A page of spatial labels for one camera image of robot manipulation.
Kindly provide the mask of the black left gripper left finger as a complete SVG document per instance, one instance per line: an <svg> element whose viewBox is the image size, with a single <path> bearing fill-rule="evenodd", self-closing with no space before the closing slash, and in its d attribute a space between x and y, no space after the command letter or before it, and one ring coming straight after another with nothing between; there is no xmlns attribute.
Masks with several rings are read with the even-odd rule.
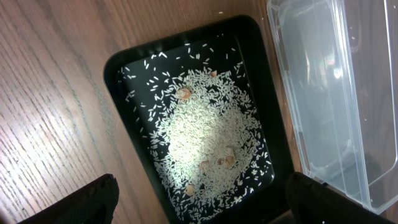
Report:
<svg viewBox="0 0 398 224"><path fill-rule="evenodd" d="M118 200L118 182L105 174L22 223L111 224Z"/></svg>

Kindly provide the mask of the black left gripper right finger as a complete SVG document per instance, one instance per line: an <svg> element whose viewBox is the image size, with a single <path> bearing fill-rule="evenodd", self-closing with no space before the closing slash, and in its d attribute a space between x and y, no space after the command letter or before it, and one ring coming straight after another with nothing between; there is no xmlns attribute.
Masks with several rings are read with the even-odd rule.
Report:
<svg viewBox="0 0 398 224"><path fill-rule="evenodd" d="M285 194L296 223L392 223L300 172L290 175Z"/></svg>

